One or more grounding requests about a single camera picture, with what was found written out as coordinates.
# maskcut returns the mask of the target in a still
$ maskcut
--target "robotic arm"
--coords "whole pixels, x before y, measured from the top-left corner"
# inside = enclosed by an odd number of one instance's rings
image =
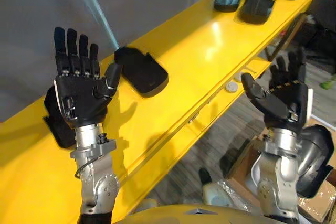
[[[58,74],[45,99],[49,112],[45,121],[59,144],[69,146],[74,136],[76,139],[76,150],[70,157],[76,160],[75,177],[82,183],[78,223],[111,223],[118,193],[111,157],[116,145],[103,132],[102,122],[117,90],[122,66],[110,64],[100,79],[98,46],[91,45],[89,58],[88,37],[80,36],[79,57],[75,30],[67,32],[68,54],[62,28],[55,28],[54,39]]]
[[[246,73],[242,82],[252,104],[264,113],[269,134],[261,145],[258,196],[264,215],[285,223],[298,223],[298,136],[307,120],[308,87],[304,83],[302,51],[289,55],[289,71],[282,57],[271,66],[270,90]]]

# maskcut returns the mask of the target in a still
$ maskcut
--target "green object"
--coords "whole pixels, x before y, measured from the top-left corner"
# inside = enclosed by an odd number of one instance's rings
[[[335,84],[336,81],[336,74],[334,74],[329,81],[325,81],[320,84],[320,87],[323,89],[331,89],[332,86]]]

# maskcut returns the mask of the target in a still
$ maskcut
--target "gray floor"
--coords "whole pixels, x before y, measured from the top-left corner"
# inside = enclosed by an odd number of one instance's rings
[[[330,76],[313,65],[307,65],[306,83],[314,89],[312,113],[336,125],[336,87],[330,90],[319,87],[319,83],[328,80]],[[267,70],[258,82],[267,87],[269,79],[270,72]],[[240,148],[247,138],[262,132],[262,120],[262,114],[243,94],[157,184],[148,194],[148,198],[158,199],[160,205],[201,203],[199,168],[207,168],[213,181],[222,179],[220,163],[223,163],[223,155],[232,153],[226,156],[234,159],[235,150]]]

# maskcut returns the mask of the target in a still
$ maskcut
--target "silver robot part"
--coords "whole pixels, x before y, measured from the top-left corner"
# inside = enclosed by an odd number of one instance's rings
[[[294,132],[273,129],[272,137],[264,139],[260,157],[258,197],[266,216],[298,219],[296,184],[298,173],[298,145]]]
[[[110,153],[114,149],[115,140],[106,138],[101,123],[76,129],[76,150],[70,157],[76,160],[76,175],[82,183],[81,214],[103,214],[113,210],[118,194]]]

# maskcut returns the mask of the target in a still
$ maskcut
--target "yellow shelf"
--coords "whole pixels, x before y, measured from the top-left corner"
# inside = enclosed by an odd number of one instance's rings
[[[169,83],[145,99],[122,79],[109,104],[104,131],[117,140],[112,156],[121,185],[113,221],[125,216],[242,92],[228,94],[223,85],[249,62],[258,73],[267,67],[253,57],[310,2],[276,0],[269,20],[258,26],[240,22],[236,13],[214,11],[213,0],[201,0],[131,44],[156,58]],[[101,62],[102,72],[112,57]],[[0,223],[77,221],[76,165],[43,122],[43,99],[1,125]],[[212,104],[218,113],[207,110]]]
[[[257,78],[269,65],[268,61],[256,57],[248,64],[249,70],[243,69],[243,72],[249,72],[254,78]],[[136,207],[164,175],[244,92],[241,83],[238,83],[239,89],[235,93],[228,93],[225,91],[224,86],[198,111],[193,121],[187,122],[175,135],[172,135],[168,140],[161,143],[154,154],[145,158],[145,162],[131,175],[132,178],[122,185],[117,197],[116,204],[118,208],[113,213],[113,221],[121,220]]]

